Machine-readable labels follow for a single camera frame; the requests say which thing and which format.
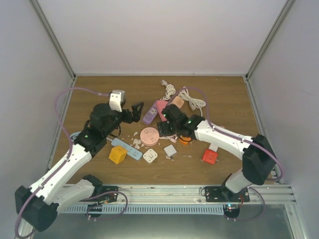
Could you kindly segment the purple power strip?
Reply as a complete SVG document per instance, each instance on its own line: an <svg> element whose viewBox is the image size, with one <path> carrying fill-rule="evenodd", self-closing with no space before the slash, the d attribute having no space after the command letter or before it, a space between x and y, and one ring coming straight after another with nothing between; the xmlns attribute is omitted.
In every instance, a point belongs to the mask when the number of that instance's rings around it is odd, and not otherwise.
<svg viewBox="0 0 319 239"><path fill-rule="evenodd" d="M158 114L157 111L157 102L158 100L156 100L153 105L151 106L151 108L147 111L147 113L145 114L145 116L143 117L142 121L144 124L149 125L152 123L152 121L155 119L155 117Z"/></svg>

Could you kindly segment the pink triangular power strip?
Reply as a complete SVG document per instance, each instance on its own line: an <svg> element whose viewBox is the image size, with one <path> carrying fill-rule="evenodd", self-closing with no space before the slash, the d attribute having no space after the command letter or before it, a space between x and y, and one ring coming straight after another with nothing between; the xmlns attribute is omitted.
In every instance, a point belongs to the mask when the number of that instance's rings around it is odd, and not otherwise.
<svg viewBox="0 0 319 239"><path fill-rule="evenodd" d="M162 100L158 100L156 102L156 108L159 114L159 117L161 119L161 121L166 121L165 116L162 114L163 109L167 106L168 101L162 101Z"/></svg>

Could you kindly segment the beige cube socket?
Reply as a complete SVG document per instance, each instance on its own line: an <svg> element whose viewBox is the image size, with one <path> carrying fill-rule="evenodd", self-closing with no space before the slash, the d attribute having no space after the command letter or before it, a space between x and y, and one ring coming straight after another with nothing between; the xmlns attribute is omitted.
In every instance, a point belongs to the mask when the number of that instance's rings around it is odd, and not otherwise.
<svg viewBox="0 0 319 239"><path fill-rule="evenodd" d="M176 105L179 109L182 108L184 105L184 100L180 98L179 96L174 97L174 99L171 102L173 105Z"/></svg>

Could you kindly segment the white square plug adapter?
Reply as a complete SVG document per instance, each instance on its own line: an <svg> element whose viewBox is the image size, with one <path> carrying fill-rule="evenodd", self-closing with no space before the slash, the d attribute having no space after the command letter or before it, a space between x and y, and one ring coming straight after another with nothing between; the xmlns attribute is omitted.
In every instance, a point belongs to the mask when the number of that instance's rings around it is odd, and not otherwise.
<svg viewBox="0 0 319 239"><path fill-rule="evenodd" d="M158 157L158 154L153 150L153 149L148 149L144 154L143 154L143 159L147 163L152 163L154 162Z"/></svg>

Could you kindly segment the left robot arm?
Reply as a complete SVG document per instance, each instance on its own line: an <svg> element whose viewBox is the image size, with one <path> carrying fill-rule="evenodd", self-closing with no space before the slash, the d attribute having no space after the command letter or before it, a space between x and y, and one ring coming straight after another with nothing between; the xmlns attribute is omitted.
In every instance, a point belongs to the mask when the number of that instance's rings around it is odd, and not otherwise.
<svg viewBox="0 0 319 239"><path fill-rule="evenodd" d="M121 123L133 123L141 119L142 102L132 105L131 110L122 109L124 104L108 102L95 105L83 130L71 143L71 148L51 170L29 187L17 188L14 198L18 214L15 233L18 238L21 237L18 234L21 220L42 232L53 224L61 211L72 204L81 200L101 199L103 189L92 175L80 180L74 187L66 190L62 187L107 144L107 137L119 129Z"/></svg>

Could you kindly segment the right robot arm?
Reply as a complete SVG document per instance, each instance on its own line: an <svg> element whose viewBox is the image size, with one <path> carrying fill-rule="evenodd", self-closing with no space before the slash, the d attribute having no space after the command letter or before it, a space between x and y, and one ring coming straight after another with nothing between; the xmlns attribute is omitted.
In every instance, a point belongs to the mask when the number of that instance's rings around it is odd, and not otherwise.
<svg viewBox="0 0 319 239"><path fill-rule="evenodd" d="M230 174L223 182L220 191L225 201L233 201L242 189L252 184L263 185L269 180L276 157L265 136L241 135L219 127L202 116L188 117L176 105L165 107L161 113L166 120L158 124L158 129L164 135L176 134L207 142L242 161L242 169Z"/></svg>

